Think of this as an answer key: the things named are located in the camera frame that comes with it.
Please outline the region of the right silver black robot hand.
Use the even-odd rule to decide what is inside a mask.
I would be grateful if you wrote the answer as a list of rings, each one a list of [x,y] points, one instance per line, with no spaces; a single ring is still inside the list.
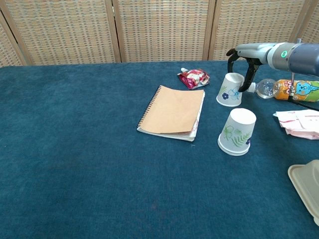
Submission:
[[[254,76],[261,65],[267,64],[268,52],[275,46],[275,43],[248,43],[240,44],[230,49],[226,56],[229,56],[227,62],[228,73],[233,72],[233,64],[240,57],[246,59],[248,63],[247,73],[242,86],[238,92],[246,91],[253,82]]]

